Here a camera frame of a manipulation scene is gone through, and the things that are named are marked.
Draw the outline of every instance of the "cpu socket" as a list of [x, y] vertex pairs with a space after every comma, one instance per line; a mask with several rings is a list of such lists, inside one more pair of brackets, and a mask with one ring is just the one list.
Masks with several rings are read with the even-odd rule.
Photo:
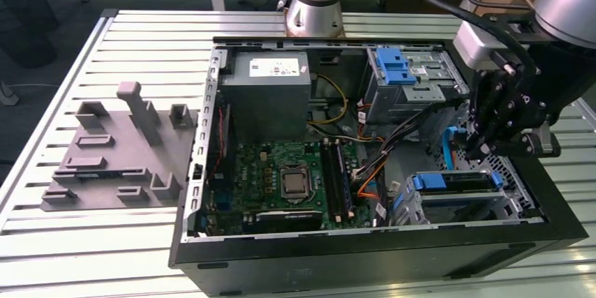
[[308, 198], [310, 192], [310, 172], [308, 165], [285, 165], [280, 169], [281, 198], [292, 204], [300, 203]]

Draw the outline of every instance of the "metal panel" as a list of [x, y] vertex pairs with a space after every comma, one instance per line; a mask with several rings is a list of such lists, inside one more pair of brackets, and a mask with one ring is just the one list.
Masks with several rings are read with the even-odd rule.
[[[284, 36], [278, 24], [282, 16], [120, 11], [109, 31], [105, 21], [92, 33], [0, 188], [0, 199], [10, 193], [0, 212], [2, 297], [204, 297], [180, 272], [166, 267], [176, 208], [45, 213], [38, 209], [40, 197], [74, 135], [72, 114], [82, 101], [100, 100], [106, 109], [126, 110], [114, 88], [120, 81], [134, 80], [145, 84], [144, 96], [153, 97], [157, 110], [168, 109], [172, 103], [200, 109], [213, 36]], [[346, 36], [358, 38], [452, 38], [460, 23], [442, 15], [362, 13], [346, 14], [344, 22]], [[234, 31], [238, 24], [242, 31]], [[564, 154], [542, 162], [593, 237], [481, 279], [296, 292], [284, 297], [394, 297], [413, 293], [436, 297], [440, 293], [441, 297], [496, 298], [536, 295], [538, 290], [548, 296], [596, 295], [596, 281], [589, 277], [596, 272], [596, 133], [590, 111], [582, 104], [574, 105], [565, 108], [554, 126]]]

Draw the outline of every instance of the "open computer tower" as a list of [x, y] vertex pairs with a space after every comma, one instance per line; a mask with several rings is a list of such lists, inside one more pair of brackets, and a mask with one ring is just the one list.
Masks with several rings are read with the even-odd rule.
[[216, 38], [169, 266], [209, 296], [480, 277], [586, 237], [534, 158], [465, 160], [450, 42]]

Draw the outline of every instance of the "ram slot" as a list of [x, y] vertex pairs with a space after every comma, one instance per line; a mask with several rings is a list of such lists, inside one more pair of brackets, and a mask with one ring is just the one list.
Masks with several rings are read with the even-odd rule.
[[344, 213], [348, 215], [348, 218], [353, 218], [350, 182], [348, 179], [348, 172], [345, 171], [344, 154], [341, 153], [341, 144], [338, 140], [336, 141], [336, 149], [337, 149], [337, 162], [340, 168], [341, 198], [344, 200], [344, 208], [345, 208]]
[[320, 160], [322, 164], [322, 181], [325, 184], [329, 219], [340, 223], [345, 213], [345, 203], [342, 200], [341, 173], [336, 147], [333, 143], [321, 142]]

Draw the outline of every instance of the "motherboard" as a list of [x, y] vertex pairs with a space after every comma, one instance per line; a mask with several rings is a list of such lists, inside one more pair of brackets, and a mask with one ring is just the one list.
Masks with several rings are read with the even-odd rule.
[[233, 185], [212, 191], [212, 234], [364, 228], [369, 208], [350, 188], [360, 167], [352, 142], [270, 142], [240, 144]]

